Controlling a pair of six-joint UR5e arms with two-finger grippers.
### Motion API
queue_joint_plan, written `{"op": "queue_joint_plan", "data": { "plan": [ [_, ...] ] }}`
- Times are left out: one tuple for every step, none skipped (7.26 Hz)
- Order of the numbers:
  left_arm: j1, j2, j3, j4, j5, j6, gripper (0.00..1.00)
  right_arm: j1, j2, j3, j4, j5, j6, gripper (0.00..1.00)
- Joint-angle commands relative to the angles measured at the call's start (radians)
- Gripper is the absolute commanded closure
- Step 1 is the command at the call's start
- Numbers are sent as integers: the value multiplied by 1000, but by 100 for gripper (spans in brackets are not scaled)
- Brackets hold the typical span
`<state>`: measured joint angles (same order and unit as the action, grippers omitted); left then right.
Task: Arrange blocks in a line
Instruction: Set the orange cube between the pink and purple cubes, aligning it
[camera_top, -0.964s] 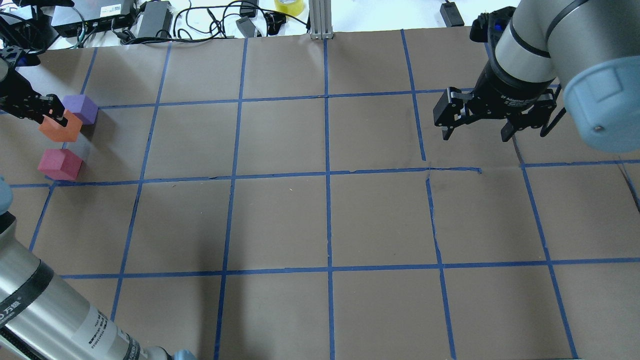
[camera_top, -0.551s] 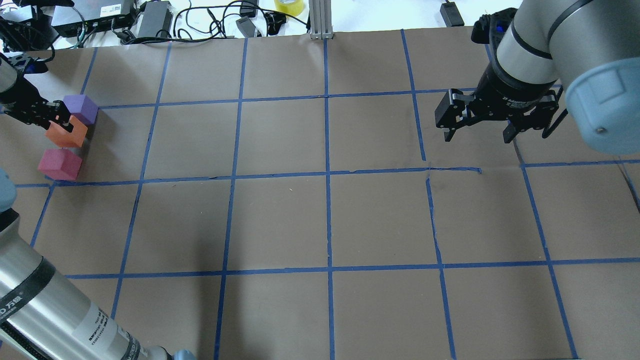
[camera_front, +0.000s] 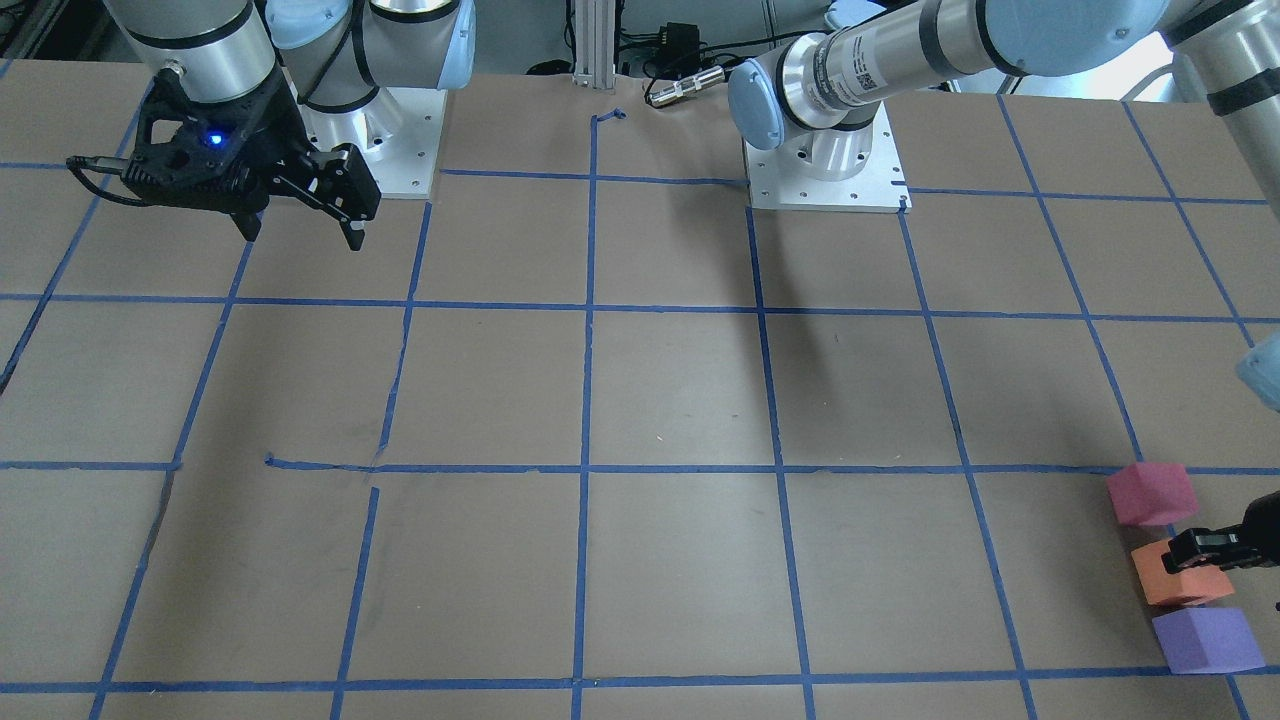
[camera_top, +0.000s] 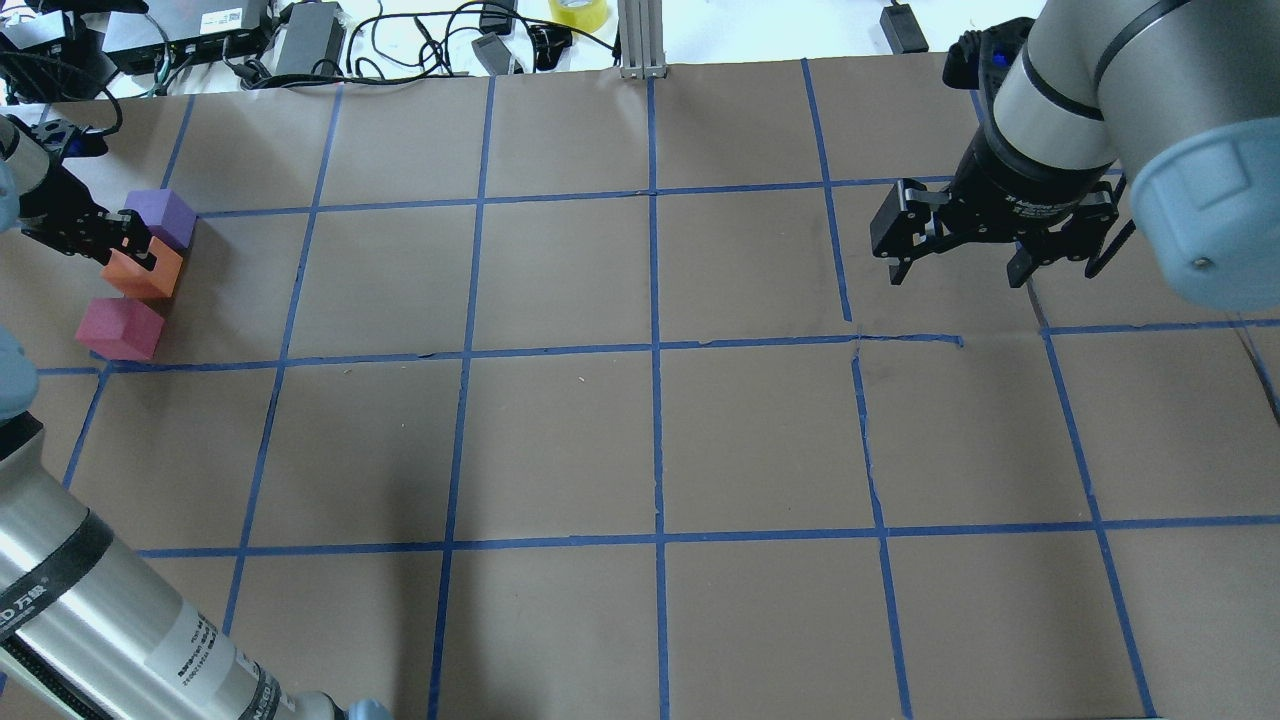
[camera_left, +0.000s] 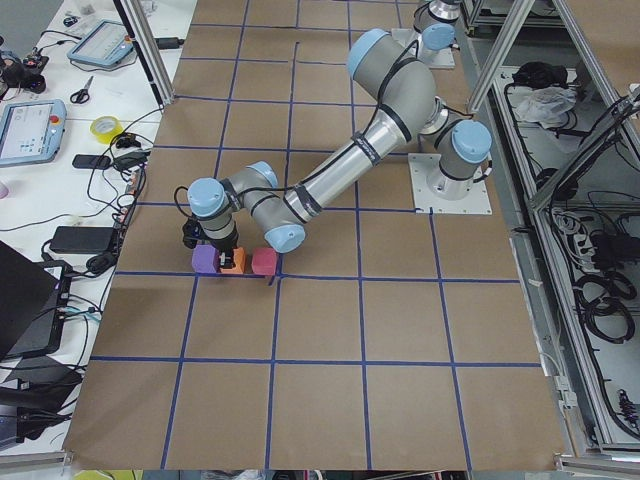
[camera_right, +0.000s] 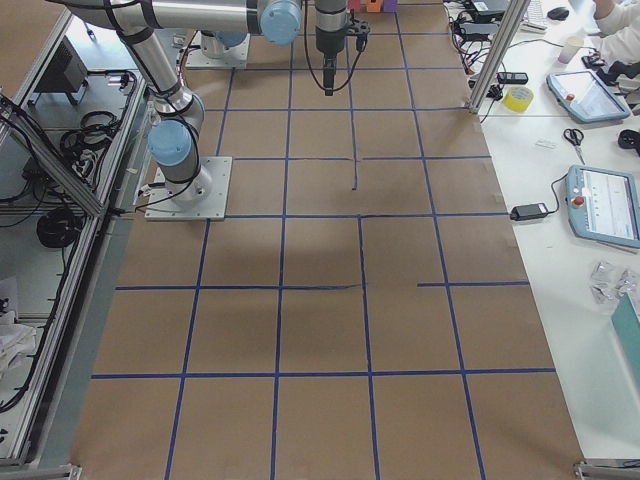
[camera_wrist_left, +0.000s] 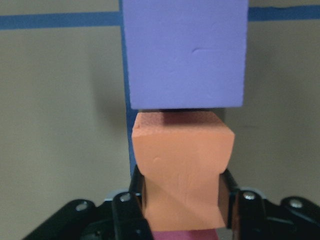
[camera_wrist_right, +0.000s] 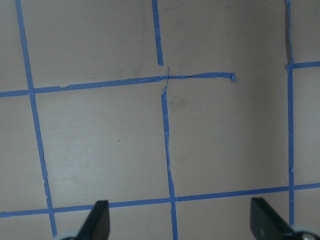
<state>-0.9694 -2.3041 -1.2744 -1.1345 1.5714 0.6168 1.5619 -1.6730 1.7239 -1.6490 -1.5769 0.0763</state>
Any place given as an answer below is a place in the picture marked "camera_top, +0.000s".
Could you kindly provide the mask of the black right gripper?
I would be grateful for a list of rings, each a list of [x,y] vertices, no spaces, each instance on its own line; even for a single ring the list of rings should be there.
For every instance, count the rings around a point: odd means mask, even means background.
[[[870,254],[886,263],[892,286],[920,258],[968,243],[1016,245],[1006,265],[1011,288],[1057,260],[1098,270],[1124,188],[1106,172],[1041,167],[979,129],[943,188],[910,178],[890,187],[869,224]]]

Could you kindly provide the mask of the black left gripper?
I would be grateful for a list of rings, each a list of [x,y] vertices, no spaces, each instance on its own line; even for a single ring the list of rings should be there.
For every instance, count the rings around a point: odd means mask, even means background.
[[[145,272],[157,264],[152,233],[132,209],[105,211],[90,188],[58,163],[15,165],[23,232],[56,251],[84,251],[106,266],[120,252]]]

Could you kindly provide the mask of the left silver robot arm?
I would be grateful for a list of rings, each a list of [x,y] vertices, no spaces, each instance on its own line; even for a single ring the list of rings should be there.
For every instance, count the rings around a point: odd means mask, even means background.
[[[152,270],[151,233],[63,164],[106,152],[104,129],[3,118],[3,227],[65,255]],[[3,671],[69,719],[388,719],[288,693],[45,468],[35,364],[3,333]]]

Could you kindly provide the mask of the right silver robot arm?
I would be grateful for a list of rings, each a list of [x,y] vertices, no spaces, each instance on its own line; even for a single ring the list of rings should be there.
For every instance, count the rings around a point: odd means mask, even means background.
[[[1276,307],[1277,59],[1275,1],[1048,1],[969,31],[943,82],[978,95],[979,126],[943,190],[895,183],[872,254],[901,284],[1010,243],[1019,288],[1062,260],[1096,277],[1140,232],[1185,301]]]

